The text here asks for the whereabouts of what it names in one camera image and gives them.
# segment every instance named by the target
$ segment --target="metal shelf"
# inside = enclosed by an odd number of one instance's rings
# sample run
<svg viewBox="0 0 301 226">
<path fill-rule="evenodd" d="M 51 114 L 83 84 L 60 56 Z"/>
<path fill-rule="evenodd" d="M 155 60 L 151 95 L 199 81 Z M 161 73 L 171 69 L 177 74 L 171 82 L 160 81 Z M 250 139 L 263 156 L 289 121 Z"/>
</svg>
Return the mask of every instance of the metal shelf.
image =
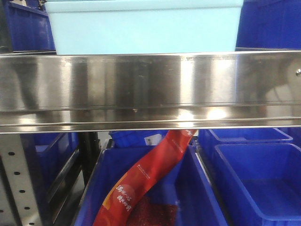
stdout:
<svg viewBox="0 0 301 226">
<path fill-rule="evenodd" d="M 0 132 L 301 125 L 300 51 L 1 56 Z"/>
<path fill-rule="evenodd" d="M 12 225 L 67 225 L 79 171 L 87 183 L 99 154 L 96 133 L 80 133 L 47 192 L 24 133 L 300 126 L 300 74 L 301 51 L 0 56 L 0 199 Z"/>
</svg>

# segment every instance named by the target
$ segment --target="white label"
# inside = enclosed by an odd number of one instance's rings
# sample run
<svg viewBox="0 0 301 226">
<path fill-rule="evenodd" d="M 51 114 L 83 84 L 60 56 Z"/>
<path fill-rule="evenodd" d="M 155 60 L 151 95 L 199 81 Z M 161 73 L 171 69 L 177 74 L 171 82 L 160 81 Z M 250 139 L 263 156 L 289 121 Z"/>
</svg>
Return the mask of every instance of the white label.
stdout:
<svg viewBox="0 0 301 226">
<path fill-rule="evenodd" d="M 149 137 L 145 137 L 145 144 L 146 145 L 158 145 L 160 141 L 162 140 L 162 135 L 161 134 L 155 134 Z"/>
</svg>

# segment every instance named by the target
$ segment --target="red snack package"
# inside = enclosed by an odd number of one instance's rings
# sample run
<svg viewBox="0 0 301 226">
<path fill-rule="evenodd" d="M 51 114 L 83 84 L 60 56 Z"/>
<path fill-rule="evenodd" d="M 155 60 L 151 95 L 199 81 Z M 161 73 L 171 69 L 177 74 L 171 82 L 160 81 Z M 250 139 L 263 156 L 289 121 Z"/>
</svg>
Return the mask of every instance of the red snack package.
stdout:
<svg viewBox="0 0 301 226">
<path fill-rule="evenodd" d="M 111 189 L 93 226 L 126 226 L 134 206 L 182 159 L 196 130 L 170 130 Z"/>
<path fill-rule="evenodd" d="M 154 204 L 144 196 L 127 220 L 127 226 L 174 226 L 178 207 L 170 204 Z"/>
</svg>

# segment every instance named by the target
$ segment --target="storage shelf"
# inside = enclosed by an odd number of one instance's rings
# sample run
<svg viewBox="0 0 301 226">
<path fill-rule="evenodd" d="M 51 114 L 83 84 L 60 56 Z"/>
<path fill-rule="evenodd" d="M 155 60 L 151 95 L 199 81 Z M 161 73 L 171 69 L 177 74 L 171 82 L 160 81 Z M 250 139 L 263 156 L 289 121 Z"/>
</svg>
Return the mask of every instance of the storage shelf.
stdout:
<svg viewBox="0 0 301 226">
<path fill-rule="evenodd" d="M 1 56 L 0 133 L 301 125 L 301 51 Z"/>
</svg>

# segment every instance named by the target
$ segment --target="screw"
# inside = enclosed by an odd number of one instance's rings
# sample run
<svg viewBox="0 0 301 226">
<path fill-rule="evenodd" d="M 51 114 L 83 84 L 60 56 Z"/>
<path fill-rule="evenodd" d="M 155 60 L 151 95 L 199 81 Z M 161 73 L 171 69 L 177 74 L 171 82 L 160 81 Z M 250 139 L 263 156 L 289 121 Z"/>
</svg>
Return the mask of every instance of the screw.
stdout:
<svg viewBox="0 0 301 226">
<path fill-rule="evenodd" d="M 296 75 L 297 75 L 297 76 L 300 76 L 300 75 L 301 75 L 301 68 L 299 68 L 299 69 L 296 71 Z"/>
</svg>

